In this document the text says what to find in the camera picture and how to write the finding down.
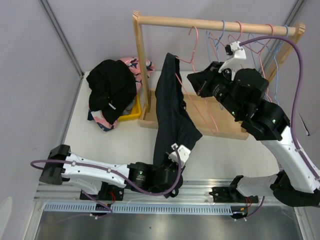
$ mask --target white wall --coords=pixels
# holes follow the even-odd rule
[[[310,136],[306,136],[306,131],[301,121],[298,120],[299,116],[296,116],[298,123],[296,131],[301,145],[318,168],[320,168],[319,11],[319,0],[308,0],[296,20],[306,25],[305,34],[298,43],[304,62],[304,75],[297,111],[301,114]],[[298,74],[298,58],[295,53],[292,53],[279,72],[277,95],[280,105],[289,116],[291,115],[294,93],[297,87]],[[272,93],[275,91],[274,85],[275,81],[270,88]],[[306,210],[315,233],[315,239],[320,239],[320,209],[308,207]]]
[[[2,239],[20,240],[41,174],[30,162],[59,144],[80,78],[37,0],[2,0],[0,29],[0,238],[9,218]]]
[[[225,20],[229,22],[282,25],[296,0],[50,0],[53,11],[83,71],[90,71],[101,61],[136,56],[132,13],[143,15]],[[167,52],[189,59],[195,36],[188,29],[144,26],[146,57],[162,68]],[[205,68],[207,57],[205,30],[200,30],[195,56],[197,70]],[[220,46],[221,56],[226,59]],[[181,64],[182,70],[191,66]]]

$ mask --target yellow basket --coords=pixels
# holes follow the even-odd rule
[[[129,121],[129,120],[135,120],[140,118],[141,116],[141,106],[140,106],[140,99],[139,94],[136,95],[136,101],[132,107],[132,111],[129,115],[123,115],[118,118],[119,122]]]

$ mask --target wooden base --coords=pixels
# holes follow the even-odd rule
[[[139,120],[139,124],[143,128],[157,129],[158,121],[156,115],[156,96],[155,91],[150,91],[151,95],[151,105],[150,111],[147,112],[146,106],[143,107],[141,118]],[[192,101],[196,104],[201,114],[213,129],[216,131],[215,124],[213,123],[209,113],[206,111],[206,104],[203,98],[198,97],[196,95],[191,95]],[[209,97],[206,99],[207,106],[209,112],[215,119],[215,122],[218,126],[217,134],[213,134],[212,131],[208,128],[204,120],[198,114],[198,111],[190,101],[187,95],[184,95],[184,101],[186,103],[186,110],[192,119],[196,128],[203,134],[207,136],[215,136],[222,138],[230,138],[230,139],[240,139],[246,140],[249,134],[243,129],[239,122],[235,122],[234,117],[227,111],[221,110],[220,105],[214,97]]]

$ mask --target black garment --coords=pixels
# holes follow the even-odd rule
[[[185,110],[181,84],[176,78],[177,74],[181,79],[179,63],[176,56],[167,53],[156,85],[156,118],[159,126],[153,153],[153,164],[156,167],[161,166],[166,152],[173,151],[171,145],[174,143],[191,150],[202,137]]]
[[[110,124],[114,124],[137,95],[135,77],[121,60],[108,59],[101,62],[86,80],[92,90],[89,97],[90,110],[102,110]]]

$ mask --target clothing rack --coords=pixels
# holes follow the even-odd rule
[[[164,16],[144,16],[140,15],[139,11],[134,11],[132,15],[133,21],[133,29],[135,35],[136,48],[138,53],[138,58],[140,62],[146,62],[146,53],[145,53],[145,45],[143,38],[143,30],[142,25],[152,25],[152,26],[163,26],[163,27],[175,27],[175,28],[191,28],[196,27],[197,29],[205,29],[205,30],[214,30],[214,31],[222,31],[223,29],[226,32],[241,32],[242,33],[251,33],[251,34],[259,34],[259,35],[272,35],[272,29],[269,25],[266,24],[252,24],[252,23],[241,23],[241,27],[237,22],[222,22],[222,21],[214,21],[214,20],[201,20],[201,19],[191,19],[191,18],[177,18],[177,17],[164,17]],[[298,43],[300,38],[303,36],[305,32],[305,25],[303,23],[297,23],[295,27],[285,26],[273,26],[273,35],[275,36],[287,36],[295,43]],[[292,52],[292,47],[284,43],[282,47],[279,49],[276,60],[278,63],[278,67],[286,61],[290,53]],[[148,84],[148,76],[147,76],[147,67],[145,64],[141,64],[140,66],[141,77],[142,77],[142,88],[144,94],[144,107],[142,110],[141,118],[139,120],[139,124],[144,128],[157,128],[157,117],[156,117],[156,98],[154,95],[154,91],[150,91]],[[273,78],[276,76],[277,67],[274,62],[270,64],[270,66],[265,71],[266,79],[271,82]],[[198,108],[204,109],[204,101],[200,97],[194,96],[196,100],[196,104]],[[213,133],[208,129],[208,127],[204,126],[201,120],[196,116],[196,112],[191,110],[193,106],[188,108],[188,99],[185,98],[187,103],[187,112],[191,119],[193,120],[195,126],[200,130],[200,132],[204,135],[211,135]],[[213,113],[217,124],[221,123],[219,127],[219,131],[214,136],[224,137],[224,138],[234,138],[234,139],[247,139],[249,134],[240,127],[239,123],[234,122],[234,118],[228,114],[226,110],[220,110],[219,103],[212,97],[209,101],[208,108]]]

